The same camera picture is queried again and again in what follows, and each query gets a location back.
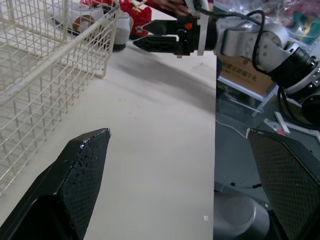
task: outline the person's hand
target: person's hand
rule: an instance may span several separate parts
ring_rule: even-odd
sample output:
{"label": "person's hand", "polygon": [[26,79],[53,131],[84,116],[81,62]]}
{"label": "person's hand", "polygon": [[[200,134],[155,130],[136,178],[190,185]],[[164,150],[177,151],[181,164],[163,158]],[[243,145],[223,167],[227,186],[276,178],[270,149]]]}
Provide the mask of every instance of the person's hand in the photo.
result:
{"label": "person's hand", "polygon": [[160,8],[178,16],[186,16],[190,13],[189,9],[183,5],[185,3],[183,0],[153,0],[153,2]]}

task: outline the white cable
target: white cable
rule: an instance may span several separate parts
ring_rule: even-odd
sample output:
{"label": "white cable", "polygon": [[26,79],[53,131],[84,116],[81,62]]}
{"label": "white cable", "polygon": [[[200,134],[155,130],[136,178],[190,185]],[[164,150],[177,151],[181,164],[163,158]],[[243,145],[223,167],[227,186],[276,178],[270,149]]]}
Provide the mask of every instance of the white cable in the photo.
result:
{"label": "white cable", "polygon": [[230,128],[230,129],[236,131],[241,137],[247,139],[247,137],[246,137],[245,135],[243,135],[241,132],[239,132],[239,131],[238,131],[237,129],[235,129],[233,126],[230,126],[230,125],[228,125],[228,124],[221,123],[221,122],[219,122],[217,119],[216,119],[215,121],[216,121],[218,124],[222,125],[222,126],[228,127],[228,128]]}

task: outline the wire basket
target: wire basket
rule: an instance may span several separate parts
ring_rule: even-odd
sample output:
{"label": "wire basket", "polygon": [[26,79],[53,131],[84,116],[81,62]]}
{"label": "wire basket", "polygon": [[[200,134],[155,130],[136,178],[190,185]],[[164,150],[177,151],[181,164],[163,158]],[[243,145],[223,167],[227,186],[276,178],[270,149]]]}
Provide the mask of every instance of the wire basket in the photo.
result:
{"label": "wire basket", "polygon": [[112,53],[118,4],[77,36],[47,10],[39,0],[1,3],[0,195],[89,81],[105,76]]}

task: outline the black cable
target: black cable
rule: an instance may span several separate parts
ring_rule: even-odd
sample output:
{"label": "black cable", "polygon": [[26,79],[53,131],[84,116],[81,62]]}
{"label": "black cable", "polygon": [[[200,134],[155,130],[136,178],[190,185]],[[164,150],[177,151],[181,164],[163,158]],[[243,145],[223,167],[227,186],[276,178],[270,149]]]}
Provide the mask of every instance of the black cable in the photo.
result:
{"label": "black cable", "polygon": [[[320,131],[320,127],[317,127],[317,126],[314,126],[314,125],[312,125],[310,123],[306,123],[306,122],[303,122],[301,120],[298,120],[294,116],[294,114],[292,113],[292,111],[291,111],[291,109],[289,107],[289,104],[288,104],[288,101],[287,101],[287,97],[286,97],[286,95],[284,93],[285,92],[284,92],[283,88],[281,86],[279,86],[279,89],[278,89],[278,92],[277,92],[277,95],[276,95],[276,99],[277,99],[277,106],[278,106],[280,114],[286,120],[288,120],[288,121],[292,122],[293,124],[298,125],[298,126],[300,126],[302,128]],[[282,99],[283,99],[283,102],[284,102],[285,109],[286,109],[286,111],[288,111],[290,116],[283,109],[283,106],[281,104],[281,96],[282,96]]]}
{"label": "black cable", "polygon": [[[266,21],[266,15],[262,10],[255,10],[255,11],[252,11],[252,12],[248,13],[247,15],[243,15],[243,14],[238,13],[238,12],[213,13],[212,11],[208,11],[208,10],[203,9],[200,4],[194,4],[194,7],[195,7],[195,9],[197,11],[199,11],[200,13],[203,13],[205,15],[213,16],[213,17],[216,17],[216,18],[239,17],[241,19],[248,20],[248,21],[250,21],[252,23],[260,25],[260,28],[259,28],[259,31],[258,31],[258,35],[256,37],[256,40],[255,40],[255,43],[254,43],[254,46],[253,46],[252,65],[253,65],[254,69],[257,70],[258,72],[268,75],[268,73],[266,71],[258,68],[258,66],[257,66],[257,52],[258,52],[259,42],[261,40],[263,31],[264,31],[265,21]],[[255,14],[260,14],[261,15],[261,23],[256,21],[255,19],[253,19],[251,17],[252,15],[255,15]],[[283,109],[283,107],[281,105],[281,96],[282,96],[282,99],[283,99],[283,102],[284,102],[284,107],[285,107],[286,111],[288,112],[288,114],[290,116],[284,111],[284,109]],[[292,123],[294,123],[294,124],[296,124],[296,125],[298,125],[300,127],[303,127],[305,129],[320,131],[320,127],[314,126],[314,125],[312,125],[310,123],[302,122],[301,120],[298,120],[295,117],[295,115],[293,114],[293,112],[290,109],[290,106],[289,106],[289,103],[287,101],[287,97],[286,97],[285,91],[281,86],[279,86],[278,93],[277,93],[277,105],[278,105],[278,108],[279,108],[279,111],[280,111],[281,115],[285,119],[287,119],[288,121],[290,121],[290,122],[292,122]]]}
{"label": "black cable", "polygon": [[234,12],[234,11],[226,12],[226,13],[213,13],[212,11],[205,10],[202,7],[197,7],[196,10],[199,11],[200,13],[202,13],[202,14],[213,16],[213,17],[219,18],[219,19],[220,18],[226,18],[226,17],[239,17],[241,19],[248,20],[248,21],[253,22],[253,23],[257,24],[257,25],[260,25],[260,22],[255,20],[255,19],[253,19],[252,17],[249,17],[247,15],[243,15],[241,13]]}
{"label": "black cable", "polygon": [[[265,15],[264,11],[255,10],[255,11],[252,11],[252,12],[248,13],[247,15],[243,15],[243,14],[238,13],[238,12],[213,13],[212,11],[208,11],[208,10],[203,9],[201,6],[195,6],[195,9],[197,11],[199,11],[200,13],[203,13],[203,14],[209,15],[209,16],[214,16],[216,18],[239,17],[241,19],[248,20],[248,21],[250,21],[252,23],[260,25],[259,32],[258,32],[258,35],[256,37],[256,40],[255,40],[255,43],[254,43],[254,46],[253,46],[252,65],[253,65],[255,70],[257,70],[258,72],[260,72],[262,74],[266,74],[267,75],[266,71],[258,68],[258,66],[257,66],[257,52],[258,52],[258,48],[259,48],[259,42],[260,42],[262,34],[264,32],[264,25],[265,25],[265,22],[266,22],[266,15]],[[255,20],[255,19],[253,19],[251,17],[252,15],[255,15],[255,14],[260,14],[261,15],[261,22],[258,22],[257,20]]]}
{"label": "black cable", "polygon": [[258,48],[259,48],[260,39],[261,39],[262,34],[264,32],[266,15],[265,15],[264,11],[262,11],[262,10],[255,10],[255,11],[252,11],[252,12],[248,13],[247,16],[250,17],[250,16],[255,15],[255,14],[260,14],[261,15],[261,25],[260,25],[259,32],[258,32],[258,35],[256,37],[256,40],[255,40],[255,43],[254,43],[254,46],[253,46],[252,65],[253,65],[255,70],[257,70],[258,72],[260,72],[262,74],[266,74],[267,75],[266,71],[258,68],[258,66],[257,66],[257,51],[258,51]]}
{"label": "black cable", "polygon": [[284,107],[286,108],[287,112],[289,113],[289,115],[291,116],[292,119],[294,119],[295,121],[299,121],[296,116],[294,115],[294,113],[291,111],[288,100],[287,100],[287,96],[285,94],[285,91],[283,89],[283,87],[279,86],[278,91],[280,91],[283,102],[284,102]]}
{"label": "black cable", "polygon": [[258,184],[252,185],[252,186],[238,186],[238,185],[236,186],[236,183],[231,182],[230,185],[232,187],[241,188],[241,189],[257,189],[257,188],[261,188],[262,187],[261,183],[258,183]]}

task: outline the orange part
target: orange part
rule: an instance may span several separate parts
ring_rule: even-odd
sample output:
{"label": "orange part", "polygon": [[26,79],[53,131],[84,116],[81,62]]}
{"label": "orange part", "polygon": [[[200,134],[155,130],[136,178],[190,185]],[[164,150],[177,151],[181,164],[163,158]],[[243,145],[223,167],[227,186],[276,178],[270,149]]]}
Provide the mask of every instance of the orange part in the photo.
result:
{"label": "orange part", "polygon": [[191,30],[192,29],[192,23],[189,22],[189,23],[185,24],[184,28],[187,29],[187,30]]}

